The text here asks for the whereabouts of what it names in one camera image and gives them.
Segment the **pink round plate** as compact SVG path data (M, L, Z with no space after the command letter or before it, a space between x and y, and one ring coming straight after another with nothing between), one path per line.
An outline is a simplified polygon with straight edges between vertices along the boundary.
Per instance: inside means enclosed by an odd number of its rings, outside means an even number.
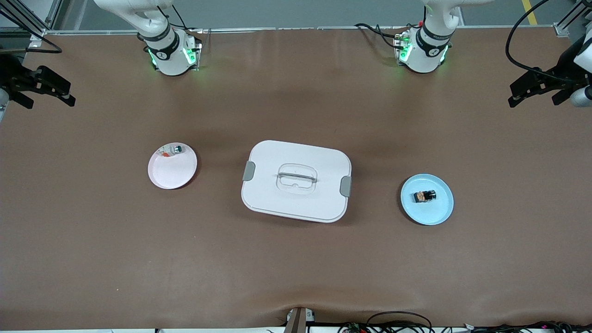
M156 187L175 190L184 187L193 179L198 170L198 156L195 150L185 143L171 142L165 145L181 145L184 147L184 153L161 157L155 150L148 161L148 177Z

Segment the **light blue round plate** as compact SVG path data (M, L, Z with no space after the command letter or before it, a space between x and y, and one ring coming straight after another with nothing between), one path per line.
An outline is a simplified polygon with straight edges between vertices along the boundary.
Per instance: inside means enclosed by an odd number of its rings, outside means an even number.
M435 190L437 198L427 203L415 203L413 194L419 191ZM429 173L418 173L409 177L400 190L402 210L410 219L420 225L440 225L449 219L455 206L450 186L440 177Z

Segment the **white plastic storage box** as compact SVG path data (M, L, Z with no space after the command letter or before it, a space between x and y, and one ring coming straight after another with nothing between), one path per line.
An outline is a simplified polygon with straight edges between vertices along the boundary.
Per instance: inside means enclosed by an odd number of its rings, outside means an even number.
M320 223L332 223L345 215L349 198L340 194L339 185L343 176L352 177L352 163L340 150L262 141L254 145L248 160L256 165L253 179L243 182L241 188L241 198L248 209ZM276 176L282 164L302 164L315 169L318 173L315 191L298 195L279 190Z

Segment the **brown table mat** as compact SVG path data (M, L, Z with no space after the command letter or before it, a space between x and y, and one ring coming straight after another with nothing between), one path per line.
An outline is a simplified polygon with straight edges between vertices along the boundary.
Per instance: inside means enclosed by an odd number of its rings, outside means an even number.
M212 34L198 71L155 72L139 40L53 36L28 54L76 105L32 95L0 122L0 330L275 326L406 310L438 326L592 323L592 108L508 106L506 29L461 29L431 74L360 30ZM352 164L334 223L249 210L250 150L323 146ZM184 187L148 177L181 142ZM402 184L450 186L435 226Z

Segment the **aluminium frame post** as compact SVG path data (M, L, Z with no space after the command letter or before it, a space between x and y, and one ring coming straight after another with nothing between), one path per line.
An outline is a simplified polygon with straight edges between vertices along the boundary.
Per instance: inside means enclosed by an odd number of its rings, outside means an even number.
M558 37L581 37L592 30L592 0L574 0L559 22L553 23Z
M53 29L61 4L62 0L0 0L0 46L50 50L39 36Z

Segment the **silver table edge rail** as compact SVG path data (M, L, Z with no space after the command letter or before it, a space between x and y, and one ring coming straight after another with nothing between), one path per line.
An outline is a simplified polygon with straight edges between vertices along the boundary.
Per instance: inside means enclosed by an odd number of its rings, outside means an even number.
M461 29L470 28L512 28L510 25L461 25L457 27L457 31ZM553 25L521 25L520 28L550 28L554 35L556 35ZM196 34L211 34L211 33L244 33L244 32L258 32L258 31L291 31L291 30L356 30L359 27L351 26L319 26L319 27L304 27L304 28L276 28L276 27L258 27L258 28L191 28L188 31ZM55 36L116 36L116 35L136 35L135 30L50 30L45 32L45 35Z

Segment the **grey metal edge bracket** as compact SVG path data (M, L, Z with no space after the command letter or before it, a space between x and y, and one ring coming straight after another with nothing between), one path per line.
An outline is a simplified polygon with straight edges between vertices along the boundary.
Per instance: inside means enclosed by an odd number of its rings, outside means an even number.
M283 333L311 333L310 324L315 323L315 312L310 308L292 308L287 315Z

